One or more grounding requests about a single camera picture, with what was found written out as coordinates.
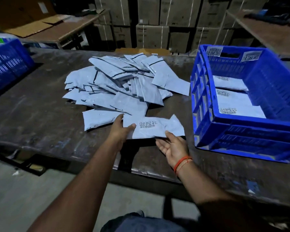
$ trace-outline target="concrete floor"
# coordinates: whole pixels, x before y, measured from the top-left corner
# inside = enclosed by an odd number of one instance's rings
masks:
[[[0,162],[0,232],[26,231],[35,218],[55,199],[74,175],[48,170],[38,177]],[[110,219],[143,210],[146,216],[161,218],[164,197],[108,184],[94,232]],[[174,216],[197,219],[193,203],[172,200]]]

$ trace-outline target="person's left arm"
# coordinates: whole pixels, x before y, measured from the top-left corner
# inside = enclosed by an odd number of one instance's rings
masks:
[[[28,231],[92,231],[116,154],[135,124],[122,127],[123,114],[114,121],[107,140],[84,169],[35,220]]]

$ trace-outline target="pile of white packages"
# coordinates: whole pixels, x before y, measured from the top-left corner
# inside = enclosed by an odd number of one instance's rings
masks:
[[[252,105],[242,79],[213,76],[219,113],[266,118],[260,106]]]
[[[184,129],[173,115],[169,120],[145,117],[150,103],[163,106],[163,99],[176,92],[189,96],[190,83],[172,71],[163,58],[140,53],[124,58],[92,57],[93,66],[72,71],[66,78],[63,98],[77,105],[92,107],[83,112],[85,131],[110,124],[124,113],[123,125],[137,125],[129,138],[165,137],[166,130],[184,136]]]

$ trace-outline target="table top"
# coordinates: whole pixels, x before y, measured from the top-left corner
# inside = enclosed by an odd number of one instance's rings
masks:
[[[59,43],[67,37],[77,33],[99,18],[101,14],[90,14],[83,17],[71,17],[70,22],[62,22],[51,28],[24,38],[26,42]]]
[[[42,65],[0,96],[0,144],[36,151],[63,160],[88,162],[106,139],[110,125],[84,131],[85,106],[62,96],[66,76],[90,66],[91,56],[122,56],[110,52],[33,49]],[[173,71],[189,81],[194,58],[163,57]],[[196,164],[222,188],[237,195],[290,206],[290,164],[249,159],[199,150],[194,147],[191,97],[167,98],[164,107],[150,106],[147,116],[175,114],[185,129],[189,152]],[[131,157],[131,172],[180,183],[154,140],[130,140],[121,152]],[[118,155],[114,169],[118,168]]]
[[[244,29],[251,33],[264,46],[274,51],[280,58],[290,58],[290,27],[244,18],[258,11],[242,10],[238,13],[227,10]]]

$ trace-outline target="person's right arm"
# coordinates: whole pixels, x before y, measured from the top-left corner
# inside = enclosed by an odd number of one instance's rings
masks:
[[[186,141],[166,131],[167,140],[156,139],[156,145],[174,169],[177,162],[189,155]],[[186,190],[201,212],[207,226],[218,231],[276,231],[252,214],[234,197],[221,189],[193,162],[184,160],[176,171]]]

